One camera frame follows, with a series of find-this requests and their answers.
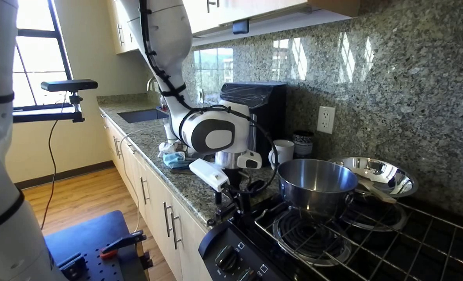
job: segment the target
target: window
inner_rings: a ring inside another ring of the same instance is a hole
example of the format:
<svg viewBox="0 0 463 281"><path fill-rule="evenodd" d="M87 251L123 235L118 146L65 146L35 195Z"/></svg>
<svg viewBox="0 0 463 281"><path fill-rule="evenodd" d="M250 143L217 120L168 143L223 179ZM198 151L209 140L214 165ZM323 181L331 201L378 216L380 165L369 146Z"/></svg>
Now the window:
<svg viewBox="0 0 463 281"><path fill-rule="evenodd" d="M220 85L233 81L233 48L197 49L193 65L198 101L215 102Z"/></svg>
<svg viewBox="0 0 463 281"><path fill-rule="evenodd" d="M42 81L59 79L70 79L70 68L51 0L20 0L12 65L14 120L20 120L20 112L32 115L25 120L48 120L64 112L61 107L70 106L68 92L40 88ZM54 113L37 118L35 109L46 109L46 115L54 109Z"/></svg>

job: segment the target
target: cabinet handle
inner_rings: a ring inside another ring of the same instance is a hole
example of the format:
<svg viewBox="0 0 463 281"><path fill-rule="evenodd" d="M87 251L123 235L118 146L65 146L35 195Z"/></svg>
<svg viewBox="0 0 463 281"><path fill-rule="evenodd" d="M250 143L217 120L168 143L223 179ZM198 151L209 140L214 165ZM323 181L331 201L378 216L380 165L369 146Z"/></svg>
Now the cabinet handle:
<svg viewBox="0 0 463 281"><path fill-rule="evenodd" d="M209 0L206 0L206 12L208 12L208 13L211 13L211 4L212 4L212 6L215 4L215 7L218 7L218 0L215 0L215 1L209 1Z"/></svg>
<svg viewBox="0 0 463 281"><path fill-rule="evenodd" d="M167 209L172 209L172 206L167 206L165 201L164 201L165 230L167 230L167 237L170 237L170 227L168 227Z"/></svg>
<svg viewBox="0 0 463 281"><path fill-rule="evenodd" d="M179 220L179 216L173 216L173 212L170 212L170 221L172 221L172 241L173 241L173 248L178 249L178 241L183 241L181 238L176 238L175 234L175 220Z"/></svg>
<svg viewBox="0 0 463 281"><path fill-rule="evenodd" d="M117 157L120 157L118 140L117 140L115 137L112 137L112 143L114 143L114 146L115 146L115 154L117 154Z"/></svg>
<svg viewBox="0 0 463 281"><path fill-rule="evenodd" d="M142 201L143 201L143 204L147 204L147 199L150 199L150 196L147 196L147 193L143 190L143 184L148 182L148 181L145 181L142 176L139 176L139 182L140 182Z"/></svg>
<svg viewBox="0 0 463 281"><path fill-rule="evenodd" d="M132 143L129 143L129 142L126 142L126 148L128 148L128 151L131 151L131 154L134 154L134 145Z"/></svg>
<svg viewBox="0 0 463 281"><path fill-rule="evenodd" d="M118 28L120 45L123 45L123 28L122 26L117 26L117 28Z"/></svg>

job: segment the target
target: metal bowl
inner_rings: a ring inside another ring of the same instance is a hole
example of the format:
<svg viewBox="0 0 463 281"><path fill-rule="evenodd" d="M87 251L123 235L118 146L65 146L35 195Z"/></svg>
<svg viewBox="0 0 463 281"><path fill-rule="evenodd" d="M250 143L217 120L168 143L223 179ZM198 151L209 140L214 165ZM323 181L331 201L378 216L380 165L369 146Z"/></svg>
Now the metal bowl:
<svg viewBox="0 0 463 281"><path fill-rule="evenodd" d="M356 176L345 166L319 159L292 159L279 163L279 193L294 207L319 216L333 216L356 187Z"/></svg>
<svg viewBox="0 0 463 281"><path fill-rule="evenodd" d="M351 170L358 179L370 181L373 188L378 188L394 198L408 196L417 190L416 179L403 168L373 157L339 157L331 162Z"/></svg>

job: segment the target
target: granite backsplash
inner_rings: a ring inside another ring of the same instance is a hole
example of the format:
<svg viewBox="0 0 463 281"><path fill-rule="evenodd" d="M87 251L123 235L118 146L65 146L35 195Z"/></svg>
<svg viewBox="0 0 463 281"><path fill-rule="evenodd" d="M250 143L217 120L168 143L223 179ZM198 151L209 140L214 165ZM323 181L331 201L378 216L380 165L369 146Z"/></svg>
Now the granite backsplash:
<svg viewBox="0 0 463 281"><path fill-rule="evenodd" d="M218 49L225 59L201 62ZM193 48L183 71L189 92L286 81L287 134L336 107L315 157L397 163L419 181L416 198L463 215L463 1L362 1L351 20Z"/></svg>

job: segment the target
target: wall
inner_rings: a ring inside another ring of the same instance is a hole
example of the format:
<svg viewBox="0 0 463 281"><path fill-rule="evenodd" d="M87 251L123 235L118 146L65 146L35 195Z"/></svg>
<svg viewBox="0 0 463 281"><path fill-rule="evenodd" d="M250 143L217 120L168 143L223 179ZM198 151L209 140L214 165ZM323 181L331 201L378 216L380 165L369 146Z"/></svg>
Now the wall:
<svg viewBox="0 0 463 281"><path fill-rule="evenodd" d="M233 49L233 81L289 84L287 132L314 131L317 107L336 106L315 157L402 165L414 196L463 215L463 1L364 1L351 20L198 46L184 62L190 92L214 79L195 63L214 48Z"/></svg>
<svg viewBox="0 0 463 281"><path fill-rule="evenodd" d="M57 171L109 160L96 95L145 90L148 71L139 53L115 54L104 0L54 0L73 78L98 81L82 90L84 121L57 121L53 149ZM46 137L53 121L14 124L12 145L6 156L12 181L51 174Z"/></svg>

